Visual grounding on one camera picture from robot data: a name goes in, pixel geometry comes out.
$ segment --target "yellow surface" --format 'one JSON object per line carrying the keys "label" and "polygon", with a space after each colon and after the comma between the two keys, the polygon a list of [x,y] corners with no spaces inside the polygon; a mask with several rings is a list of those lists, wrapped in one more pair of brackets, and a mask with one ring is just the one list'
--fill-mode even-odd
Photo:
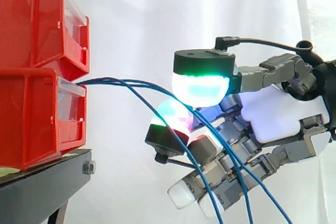
{"label": "yellow surface", "polygon": [[20,172],[19,169],[2,167],[0,168],[0,177],[6,176],[11,173],[18,173],[18,172]]}

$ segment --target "white fingertip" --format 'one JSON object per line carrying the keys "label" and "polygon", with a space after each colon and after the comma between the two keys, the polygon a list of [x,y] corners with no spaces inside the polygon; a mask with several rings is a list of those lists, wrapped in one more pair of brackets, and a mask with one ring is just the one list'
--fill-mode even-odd
{"label": "white fingertip", "polygon": [[175,183],[167,193],[177,209],[185,208],[195,201],[194,195],[183,180]]}
{"label": "white fingertip", "polygon": [[[219,202],[216,194],[214,192],[212,192],[212,195],[215,198],[216,201],[216,205],[218,207],[218,210],[220,213],[224,212],[224,208],[223,205],[221,204],[221,202]],[[208,193],[206,193],[199,201],[198,201],[198,205],[200,206],[202,212],[204,213],[204,215],[207,218],[213,218],[216,216],[216,212],[215,212],[215,208],[211,202],[210,196]]]}

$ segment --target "glowing fingertip sensor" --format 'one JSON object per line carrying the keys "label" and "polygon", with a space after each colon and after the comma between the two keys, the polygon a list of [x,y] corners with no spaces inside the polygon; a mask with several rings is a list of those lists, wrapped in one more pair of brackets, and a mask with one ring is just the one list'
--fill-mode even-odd
{"label": "glowing fingertip sensor", "polygon": [[[224,212],[224,207],[223,207],[222,203],[219,201],[219,199],[217,198],[217,195],[213,191],[211,193],[212,193],[212,195],[215,199],[215,202],[216,202],[217,208],[219,210],[219,213],[222,214]],[[198,200],[198,205],[200,206],[203,214],[208,219],[216,216],[216,212],[215,212],[214,206],[211,202],[209,193],[206,193],[201,199]]]}
{"label": "glowing fingertip sensor", "polygon": [[172,88],[176,97],[193,107],[220,103],[234,74],[235,55],[218,50],[175,52]]}
{"label": "glowing fingertip sensor", "polygon": [[[175,99],[164,101],[157,111],[186,146],[192,130],[192,113]],[[155,160],[159,163],[165,163],[168,157],[184,154],[184,148],[156,115],[151,120],[145,142],[154,147],[157,152]]]}

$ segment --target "metal bolt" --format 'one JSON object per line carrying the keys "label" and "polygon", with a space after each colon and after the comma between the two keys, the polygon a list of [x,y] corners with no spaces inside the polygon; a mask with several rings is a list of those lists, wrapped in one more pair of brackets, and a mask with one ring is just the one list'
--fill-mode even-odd
{"label": "metal bolt", "polygon": [[96,171],[96,161],[85,161],[83,163],[83,174],[91,175]]}

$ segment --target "blue cable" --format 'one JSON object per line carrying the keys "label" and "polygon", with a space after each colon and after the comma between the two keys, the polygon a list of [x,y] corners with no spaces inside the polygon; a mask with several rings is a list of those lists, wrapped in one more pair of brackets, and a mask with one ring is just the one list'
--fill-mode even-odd
{"label": "blue cable", "polygon": [[[110,79],[110,78],[98,78],[98,79],[95,79],[95,81],[98,81],[98,83],[101,82],[101,81],[109,82],[109,81],[111,81],[111,79]],[[138,88],[149,88],[149,87],[153,87],[154,90],[156,90],[156,91],[161,91],[161,92],[163,92],[163,93],[165,93],[165,94],[167,94],[167,95],[169,95],[169,96],[175,98],[175,99],[178,100],[179,102],[181,102],[181,101],[180,101],[179,99],[177,99],[171,92],[165,90],[164,88],[162,88],[162,87],[160,87],[160,86],[158,86],[158,85],[156,85],[156,84],[153,84],[153,83],[150,83],[150,82],[146,82],[146,81],[132,80],[132,79],[123,79],[123,81],[124,81],[124,82],[140,83],[140,84],[132,84],[133,87],[138,87]],[[192,108],[190,108],[190,107],[188,106],[187,109],[188,109],[191,113],[193,113],[193,114],[195,115],[194,110],[192,110]],[[223,140],[223,142],[224,142],[225,144],[223,144],[223,143],[221,143],[221,144],[222,144],[226,149],[228,149],[228,146],[229,146],[229,145],[228,145],[224,140]],[[245,184],[245,182],[244,182],[244,178],[243,178],[243,176],[242,176],[242,174],[241,174],[240,168],[239,168],[239,166],[238,166],[238,164],[237,164],[237,162],[236,162],[236,158],[232,156],[232,152],[230,152],[230,150],[229,150],[229,151],[228,151],[228,154],[229,154],[229,156],[230,156],[230,158],[231,158],[231,160],[232,160],[232,163],[233,163],[233,165],[234,165],[234,167],[235,167],[235,169],[236,169],[236,171],[237,171],[238,179],[239,179],[239,182],[240,182],[240,184],[241,184],[241,186],[242,186],[242,189],[243,189],[244,198],[245,198],[245,204],[246,204],[247,213],[248,213],[249,223],[250,223],[250,224],[253,224],[254,222],[253,222],[252,210],[251,210],[251,206],[250,206],[250,202],[249,202],[249,197],[248,197],[247,187],[246,187],[246,184]]]}
{"label": "blue cable", "polygon": [[[165,119],[159,114],[159,112],[148,103],[148,101],[142,96],[140,95],[138,92],[136,92],[133,88],[132,85],[128,85],[126,82],[124,82],[123,80],[119,80],[119,79],[115,79],[115,78],[110,78],[110,80],[113,80],[115,82],[119,82],[121,84],[121,86],[127,87],[130,91],[132,91],[133,94],[135,94],[158,118],[160,118],[162,120],[162,122],[167,125],[168,130],[173,134],[173,136],[177,139],[177,141],[179,142],[179,144],[182,146],[182,148],[185,150],[185,152],[187,153],[187,156],[189,158],[189,160],[192,162],[192,164],[195,166],[195,169],[197,170],[197,172],[199,173],[205,188],[209,194],[210,200],[214,206],[215,212],[216,212],[216,216],[218,218],[218,222],[219,224],[224,224],[222,217],[221,217],[221,213],[219,212],[218,206],[216,204],[215,198],[212,194],[211,188],[209,183],[207,182],[201,168],[198,166],[196,159],[194,158],[193,154],[189,151],[189,149],[184,145],[184,143],[182,142],[182,140],[180,139],[180,137],[174,132],[173,129],[170,128],[170,126],[167,124],[167,122],[165,121]],[[90,85],[90,84],[105,84],[105,83],[90,83],[90,81],[83,81],[78,83],[78,85]]]}
{"label": "blue cable", "polygon": [[[99,78],[99,79],[92,79],[92,80],[88,80],[88,81],[84,81],[81,82],[79,84],[81,85],[85,85],[85,84],[112,84],[115,85],[117,83],[106,83],[108,81],[113,81],[113,78]],[[127,81],[127,82],[133,82],[133,83],[142,83],[142,84],[131,84],[131,86],[133,87],[139,87],[139,88],[150,88],[156,91],[160,91],[163,92],[173,98],[176,99],[176,97],[169,91],[165,90],[164,88],[150,83],[150,82],[146,82],[146,81],[140,81],[140,80],[129,80],[129,79],[124,79],[123,81]],[[245,164],[239,159],[239,157],[236,155],[236,153],[232,150],[231,146],[229,146],[224,140],[223,138],[218,134],[218,132],[213,128],[213,126],[203,117],[203,115],[201,115],[198,111],[193,111],[189,106],[186,105],[186,108],[188,110],[190,110],[196,117],[198,117],[200,119],[201,122],[204,123],[205,126],[207,126],[209,128],[209,130],[215,135],[215,137],[218,138],[218,140],[221,142],[221,144],[223,144],[224,147],[226,147],[228,154],[233,155],[234,158],[232,158],[232,161],[234,162],[236,159],[239,164],[241,165],[241,167],[255,180],[257,181],[257,183],[262,187],[262,189],[264,190],[264,192],[267,194],[267,196],[271,199],[271,201],[275,204],[275,206],[279,209],[279,211],[281,212],[281,214],[284,216],[284,218],[288,221],[289,224],[292,224],[292,221],[290,220],[290,218],[288,217],[288,215],[285,213],[285,211],[281,208],[281,206],[279,205],[279,203],[275,200],[275,198],[273,197],[273,195],[270,193],[270,191],[267,189],[267,187],[265,186],[265,184],[257,177],[253,174],[253,172],[251,172],[246,166]]]}
{"label": "blue cable", "polygon": [[[81,82],[81,83],[78,83],[80,85],[88,85],[88,84],[113,84],[113,85],[116,85],[116,86],[123,86],[122,84],[119,84],[119,83],[111,83],[111,81],[113,82],[112,79],[110,78],[97,78],[97,79],[94,79],[94,80],[88,80],[88,81],[84,81],[84,82]],[[138,88],[150,88],[152,87],[154,90],[156,91],[161,91],[169,96],[172,96],[173,98],[177,99],[172,93],[170,93],[169,91],[161,88],[160,86],[156,86],[152,83],[149,83],[149,82],[145,82],[145,81],[138,81],[138,80],[128,80],[128,79],[124,79],[122,80],[124,82],[134,82],[134,83],[142,83],[142,84],[131,84],[132,87],[138,87]],[[191,113],[194,114],[194,111],[188,107],[187,108],[189,111],[191,111]],[[247,188],[246,188],[246,185],[245,185],[245,182],[244,182],[244,179],[243,179],[243,176],[241,174],[241,171],[240,171],[240,168],[235,160],[234,157],[232,157],[232,154],[229,153],[229,156],[237,170],[237,174],[238,174],[238,178],[239,178],[239,181],[241,183],[241,186],[242,186],[242,189],[243,189],[243,193],[244,193],[244,196],[245,196],[245,202],[246,202],[246,207],[247,207],[247,212],[248,212],[248,217],[249,217],[249,222],[250,224],[253,224],[253,218],[252,218],[252,212],[251,212],[251,207],[250,207],[250,203],[249,203],[249,198],[248,198],[248,192],[247,192]]]}

